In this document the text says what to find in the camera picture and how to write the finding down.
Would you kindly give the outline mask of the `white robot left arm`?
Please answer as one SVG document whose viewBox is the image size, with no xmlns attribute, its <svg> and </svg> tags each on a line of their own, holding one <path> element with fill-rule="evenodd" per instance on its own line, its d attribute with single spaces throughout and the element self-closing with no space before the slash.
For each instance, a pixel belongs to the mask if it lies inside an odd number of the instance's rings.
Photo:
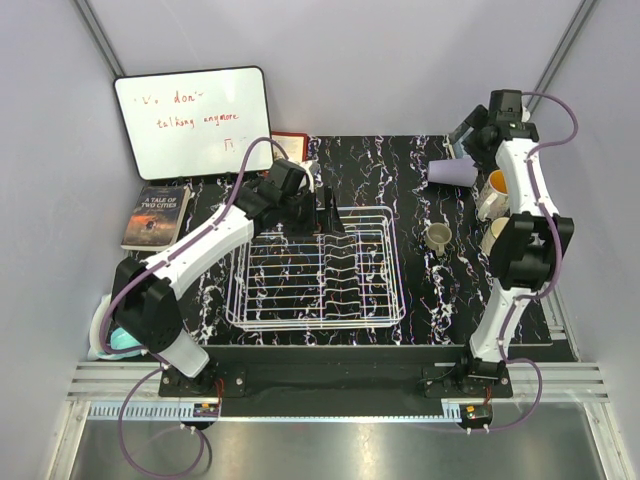
<svg viewBox="0 0 640 480">
<path fill-rule="evenodd" d="M 178 302 L 215 263 L 275 226 L 294 238 L 344 230 L 333 189 L 316 187 L 307 169 L 278 159 L 266 176 L 237 181 L 227 203 L 173 246 L 143 261 L 121 261 L 105 321 L 114 321 L 143 350 L 176 368 L 190 393 L 208 394 L 216 372 L 186 332 Z"/>
</svg>

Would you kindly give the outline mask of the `floral white mug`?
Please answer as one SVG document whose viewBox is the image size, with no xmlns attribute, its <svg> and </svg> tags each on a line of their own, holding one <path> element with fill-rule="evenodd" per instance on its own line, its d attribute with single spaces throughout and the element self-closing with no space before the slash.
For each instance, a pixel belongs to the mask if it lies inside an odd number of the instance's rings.
<svg viewBox="0 0 640 480">
<path fill-rule="evenodd" d="M 476 200 L 479 221 L 495 220 L 509 210 L 509 196 L 503 171 L 491 172 Z"/>
</svg>

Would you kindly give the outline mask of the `white wire dish rack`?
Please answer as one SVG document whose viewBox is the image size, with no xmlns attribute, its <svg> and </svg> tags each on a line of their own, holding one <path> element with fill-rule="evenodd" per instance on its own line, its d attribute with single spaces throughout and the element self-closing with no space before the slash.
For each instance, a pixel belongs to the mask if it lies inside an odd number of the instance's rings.
<svg viewBox="0 0 640 480">
<path fill-rule="evenodd" d="M 376 329 L 406 307 L 394 215 L 341 207 L 337 234 L 287 237 L 282 228 L 232 254 L 226 320 L 246 332 Z"/>
</svg>

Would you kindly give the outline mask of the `cream ribbed cup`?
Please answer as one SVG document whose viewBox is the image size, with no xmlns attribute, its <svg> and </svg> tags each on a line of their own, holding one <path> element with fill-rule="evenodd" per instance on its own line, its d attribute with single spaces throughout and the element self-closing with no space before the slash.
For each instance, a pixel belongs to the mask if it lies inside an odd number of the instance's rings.
<svg viewBox="0 0 640 480">
<path fill-rule="evenodd" d="M 508 222 L 508 217 L 499 217 L 493 220 L 490 226 L 487 228 L 481 241 L 481 250 L 486 256 L 489 256 L 491 254 L 491 251 L 497 239 L 501 235 Z"/>
</svg>

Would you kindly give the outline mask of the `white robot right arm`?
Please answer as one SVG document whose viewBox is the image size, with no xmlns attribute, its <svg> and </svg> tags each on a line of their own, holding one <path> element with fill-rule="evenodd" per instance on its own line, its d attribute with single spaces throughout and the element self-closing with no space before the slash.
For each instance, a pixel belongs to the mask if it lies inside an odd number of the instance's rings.
<svg viewBox="0 0 640 480">
<path fill-rule="evenodd" d="M 489 255 L 493 286 L 479 326 L 458 360 L 453 384 L 466 396 L 483 396 L 506 385 L 508 349 L 528 304 L 548 295 L 560 275 L 574 222 L 560 215 L 547 190 L 534 123 L 524 119 L 520 90 L 494 90 L 487 107 L 466 119 L 462 144 L 483 169 L 505 179 L 509 220 Z"/>
</svg>

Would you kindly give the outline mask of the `small beige mug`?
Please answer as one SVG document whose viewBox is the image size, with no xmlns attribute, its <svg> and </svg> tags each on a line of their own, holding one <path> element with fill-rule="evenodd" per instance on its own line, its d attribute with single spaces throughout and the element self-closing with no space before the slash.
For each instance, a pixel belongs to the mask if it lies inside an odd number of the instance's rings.
<svg viewBox="0 0 640 480">
<path fill-rule="evenodd" d="M 445 254 L 451 239 L 452 232 L 444 223 L 432 223 L 425 230 L 425 244 L 437 257 L 442 257 Z"/>
</svg>

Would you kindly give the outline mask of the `lilac plastic cup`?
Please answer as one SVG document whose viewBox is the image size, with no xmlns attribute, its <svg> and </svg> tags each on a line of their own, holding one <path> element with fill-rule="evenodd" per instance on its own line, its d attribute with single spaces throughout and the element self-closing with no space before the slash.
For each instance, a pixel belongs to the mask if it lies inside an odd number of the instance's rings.
<svg viewBox="0 0 640 480">
<path fill-rule="evenodd" d="M 429 183 L 472 187 L 478 176 L 478 169 L 471 157 L 433 160 L 427 168 Z"/>
</svg>

